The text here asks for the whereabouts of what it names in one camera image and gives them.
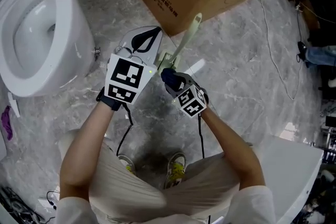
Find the wire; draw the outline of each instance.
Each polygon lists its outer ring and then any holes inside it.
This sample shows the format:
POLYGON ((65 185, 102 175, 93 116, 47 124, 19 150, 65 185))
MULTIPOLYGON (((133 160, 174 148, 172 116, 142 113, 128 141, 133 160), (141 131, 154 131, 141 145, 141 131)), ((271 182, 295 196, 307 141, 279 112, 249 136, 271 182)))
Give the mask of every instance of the wire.
POLYGON ((126 103, 122 103, 122 106, 126 109, 127 111, 127 114, 128 114, 128 119, 130 120, 130 126, 128 126, 128 129, 126 130, 124 136, 122 137, 120 143, 119 143, 119 146, 118 146, 118 149, 117 149, 117 156, 119 155, 119 150, 120 150, 120 147, 122 145, 122 143, 124 142, 125 140, 125 137, 126 135, 128 134, 128 132, 131 130, 132 126, 133 126, 133 121, 132 121, 132 117, 131 117, 131 111, 129 110, 128 106, 126 103))
POLYGON ((302 64, 300 65, 300 68, 299 68, 299 71, 298 71, 298 85, 297 85, 297 88, 296 88, 296 91, 295 91, 295 94, 293 97, 291 97, 288 93, 288 89, 287 89, 287 86, 280 74, 280 70, 277 66, 277 64, 275 63, 274 61, 274 58, 273 58, 273 54, 272 54, 272 50, 271 50, 271 45, 270 45, 270 42, 269 42, 269 28, 268 28, 268 23, 267 23, 267 19, 266 19, 266 11, 265 11, 265 7, 264 7, 264 4, 263 4, 263 0, 260 0, 260 3, 261 3, 261 6, 262 6, 262 10, 264 11, 264 19, 265 19, 265 23, 266 23, 266 28, 267 28, 267 32, 266 32, 266 37, 267 37, 267 44, 268 44, 268 48, 269 48, 269 54, 271 56, 271 60, 275 66, 275 68, 277 69, 278 71, 278 74, 279 74, 279 77, 280 77, 280 80, 283 84, 283 87, 285 88, 285 91, 286 91, 286 94, 288 95, 288 97, 291 99, 291 100, 295 100, 295 97, 296 97, 296 94, 298 93, 298 90, 299 90, 299 84, 300 84, 300 71, 301 71, 301 68, 302 68, 302 64))
POLYGON ((202 130, 201 130, 201 114, 198 114, 198 133, 201 138, 202 157, 204 158, 204 144, 203 144, 203 136, 202 136, 202 130))
POLYGON ((26 223, 26 221, 27 221, 27 219, 24 217, 24 215, 30 215, 30 218, 33 218, 33 217, 36 218, 37 221, 40 224, 46 224, 50 221, 50 219, 49 219, 46 223, 40 222, 41 219, 44 220, 44 217, 42 217, 40 214, 38 214, 37 212, 32 210, 29 206, 27 206, 25 204, 25 202, 10 187, 4 187, 4 188, 0 188, 0 189, 4 192, 4 194, 10 200, 10 202, 7 204, 7 206, 9 206, 9 208, 12 210, 12 212, 8 212, 9 214, 14 214, 14 216, 18 217, 24 223, 26 223), (17 211, 18 203, 22 207, 22 209, 26 210, 26 212, 21 211, 19 213, 17 211))
POLYGON ((131 56, 131 60, 132 60, 133 57, 139 58, 141 60, 142 64, 147 65, 139 56, 132 55, 131 56))
POLYGON ((45 223, 41 223, 41 224, 47 224, 47 223, 49 223, 49 222, 50 222, 52 219, 54 219, 54 218, 56 218, 56 217, 51 217, 51 218, 48 219, 47 222, 45 222, 45 223))
POLYGON ((320 17, 319 15, 317 15, 315 12, 313 12, 309 7, 307 7, 304 3, 300 2, 300 4, 302 4, 303 7, 305 7, 307 10, 309 10, 311 13, 313 13, 316 17, 322 19, 322 20, 325 20, 327 22, 330 22, 332 24, 336 24, 335 22, 331 21, 331 20, 327 20, 327 19, 324 19, 322 17, 320 17))
POLYGON ((300 13, 300 4, 298 6, 297 21, 298 21, 298 27, 299 27, 299 33, 300 33, 300 42, 302 42, 302 35, 301 35, 301 28, 300 28, 300 21, 299 21, 299 13, 300 13))
POLYGON ((48 203, 49 203, 50 205, 52 205, 52 206, 55 206, 54 203, 53 203, 52 201, 49 200, 49 197, 48 197, 48 194, 49 194, 49 193, 58 193, 58 194, 59 194, 59 192, 58 192, 58 191, 49 190, 49 191, 47 192, 47 195, 46 195, 48 203))

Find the cable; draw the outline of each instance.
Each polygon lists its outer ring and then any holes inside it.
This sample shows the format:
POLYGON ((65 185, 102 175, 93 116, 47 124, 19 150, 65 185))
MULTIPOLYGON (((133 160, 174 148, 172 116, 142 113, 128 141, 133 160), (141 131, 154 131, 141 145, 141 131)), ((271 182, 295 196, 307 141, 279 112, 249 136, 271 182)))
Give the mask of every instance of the cable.
POLYGON ((126 103, 122 103, 122 106, 126 109, 127 111, 127 114, 128 114, 128 119, 130 120, 130 126, 128 126, 128 129, 127 131, 125 132, 124 136, 122 137, 120 143, 119 143, 119 146, 118 146, 118 149, 117 149, 117 156, 119 155, 119 150, 120 150, 120 147, 122 145, 122 143, 124 142, 125 140, 125 137, 126 135, 128 134, 128 132, 131 130, 132 126, 133 126, 133 121, 132 121, 132 117, 131 117, 131 111, 129 110, 128 106, 126 103))
POLYGON ((266 32, 266 37, 267 37, 267 44, 268 44, 268 48, 269 48, 269 54, 271 56, 271 60, 275 66, 275 68, 277 69, 278 71, 278 74, 279 74, 279 77, 280 77, 280 80, 283 84, 283 86, 285 87, 285 91, 286 91, 286 94, 288 95, 288 97, 291 99, 291 100, 295 100, 295 97, 296 97, 296 94, 298 93, 298 90, 299 90, 299 84, 300 84, 300 71, 301 71, 301 67, 302 67, 302 64, 300 65, 300 68, 299 68, 299 71, 298 71, 298 86, 296 88, 296 91, 295 91, 295 94, 293 97, 291 97, 288 93, 288 89, 287 89, 287 86, 280 74, 280 70, 277 66, 277 64, 275 63, 274 59, 273 59, 273 55, 272 55, 272 50, 271 50, 271 45, 270 45, 270 42, 269 42, 269 37, 268 37, 268 33, 269 33, 269 30, 268 30, 268 23, 267 23, 267 19, 266 19, 266 11, 265 11, 265 7, 264 7, 264 4, 263 4, 263 0, 260 0, 260 3, 261 3, 261 6, 262 6, 262 10, 264 11, 264 19, 265 19, 265 23, 266 23, 266 28, 267 28, 267 32, 266 32))
POLYGON ((139 56, 132 55, 131 60, 133 57, 139 58, 141 60, 141 63, 144 64, 145 66, 147 65, 139 56))
POLYGON ((45 222, 45 223, 41 223, 41 224, 47 224, 47 223, 49 223, 49 222, 50 222, 52 219, 54 219, 54 218, 56 218, 56 217, 51 217, 51 218, 48 219, 47 222, 45 222))
POLYGON ((48 197, 48 194, 49 194, 49 193, 58 193, 58 194, 59 194, 59 192, 58 192, 58 191, 52 191, 52 190, 49 190, 49 191, 47 192, 47 195, 46 195, 48 203, 49 203, 49 204, 56 210, 57 207, 55 206, 55 204, 54 204, 52 201, 49 200, 49 197, 48 197))
POLYGON ((10 187, 0 188, 0 190, 3 192, 1 193, 0 191, 0 199, 1 197, 3 197, 5 200, 7 199, 9 200, 9 202, 5 205, 6 207, 8 206, 6 210, 8 211, 9 214, 12 214, 15 219, 18 218, 20 221, 23 221, 24 223, 31 222, 32 219, 34 221, 36 220, 40 224, 47 223, 47 222, 46 223, 40 222, 40 220, 41 219, 44 220, 44 218, 40 214, 32 210, 29 206, 27 206, 23 202, 23 200, 10 187))
POLYGON ((307 7, 304 3, 300 2, 300 4, 302 4, 303 7, 305 7, 307 10, 309 10, 311 13, 313 13, 316 17, 322 19, 322 20, 325 20, 327 22, 330 22, 332 24, 336 24, 335 22, 331 21, 331 20, 327 20, 327 19, 324 19, 322 17, 320 17, 319 15, 317 15, 315 12, 313 12, 309 7, 307 7))
POLYGON ((204 144, 203 144, 203 136, 202 136, 202 131, 201 131, 201 114, 198 114, 198 133, 201 138, 202 157, 204 158, 204 144))
POLYGON ((302 42, 301 28, 300 28, 300 22, 299 22, 299 13, 300 13, 300 4, 298 6, 297 21, 298 21, 298 27, 299 27, 299 33, 300 33, 300 42, 302 42))

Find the fiducial marker cube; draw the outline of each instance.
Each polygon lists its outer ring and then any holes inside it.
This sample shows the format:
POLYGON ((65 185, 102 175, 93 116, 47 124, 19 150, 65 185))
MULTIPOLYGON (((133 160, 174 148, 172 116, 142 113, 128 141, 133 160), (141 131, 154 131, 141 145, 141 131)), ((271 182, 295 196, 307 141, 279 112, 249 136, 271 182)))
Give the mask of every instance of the fiducial marker cube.
POLYGON ((124 103, 134 104, 155 73, 156 66, 150 67, 129 58, 111 54, 104 95, 124 103))
POLYGON ((193 118, 206 109, 204 92, 199 90, 195 85, 191 85, 173 100, 177 106, 189 118, 193 118))

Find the shoe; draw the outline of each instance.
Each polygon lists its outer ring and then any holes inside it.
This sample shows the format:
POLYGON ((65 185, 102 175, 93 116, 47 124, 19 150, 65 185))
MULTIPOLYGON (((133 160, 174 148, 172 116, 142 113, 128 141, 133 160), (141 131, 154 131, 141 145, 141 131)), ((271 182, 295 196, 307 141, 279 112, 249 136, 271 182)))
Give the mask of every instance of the shoe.
POLYGON ((181 152, 175 153, 168 162, 168 173, 164 189, 177 186, 182 182, 185 172, 186 158, 181 152))
POLYGON ((133 175, 136 176, 136 172, 135 172, 135 165, 133 163, 133 161, 128 158, 126 155, 123 154, 119 154, 118 155, 118 159, 121 161, 121 163, 126 167, 126 169, 133 175))
POLYGON ((302 60, 302 61, 305 61, 306 60, 306 51, 307 51, 307 47, 304 45, 303 42, 299 41, 298 42, 298 48, 299 48, 299 58, 302 60))

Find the white cable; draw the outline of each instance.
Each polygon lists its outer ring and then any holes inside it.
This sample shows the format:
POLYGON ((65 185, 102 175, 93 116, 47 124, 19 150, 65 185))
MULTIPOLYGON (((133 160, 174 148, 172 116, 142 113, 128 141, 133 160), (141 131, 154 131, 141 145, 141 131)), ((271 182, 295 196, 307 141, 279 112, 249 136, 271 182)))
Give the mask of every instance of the white cable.
POLYGON ((283 86, 285 87, 285 91, 286 91, 286 94, 288 95, 288 97, 294 101, 295 97, 296 97, 296 94, 298 93, 298 90, 299 90, 299 84, 300 84, 300 71, 301 71, 301 67, 302 67, 302 64, 300 65, 300 68, 299 68, 299 71, 298 71, 298 86, 296 88, 296 91, 295 91, 295 94, 294 94, 294 97, 291 97, 288 93, 288 89, 287 89, 287 86, 280 74, 280 71, 279 71, 279 68, 277 66, 277 64, 275 63, 274 59, 273 59, 273 55, 272 55, 272 50, 271 50, 271 45, 269 43, 269 38, 268 38, 268 24, 267 24, 267 19, 266 19, 266 11, 265 11, 265 7, 264 7, 264 4, 263 4, 263 0, 260 0, 260 3, 261 3, 261 6, 262 6, 262 10, 264 11, 264 19, 265 19, 265 23, 266 23, 266 28, 267 28, 267 33, 266 33, 266 37, 267 37, 267 44, 268 44, 268 48, 269 48, 269 54, 271 56, 271 60, 275 66, 275 68, 277 69, 278 71, 278 74, 279 74, 279 77, 280 77, 280 80, 283 84, 283 86))
POLYGON ((322 20, 325 20, 327 22, 330 22, 332 24, 336 24, 335 22, 331 21, 331 20, 327 20, 327 19, 324 19, 322 17, 320 17, 319 15, 317 15, 315 12, 313 12, 309 7, 307 7, 304 3, 300 2, 300 4, 302 4, 303 7, 305 7, 307 10, 309 10, 311 13, 313 13, 316 17, 322 19, 322 20))

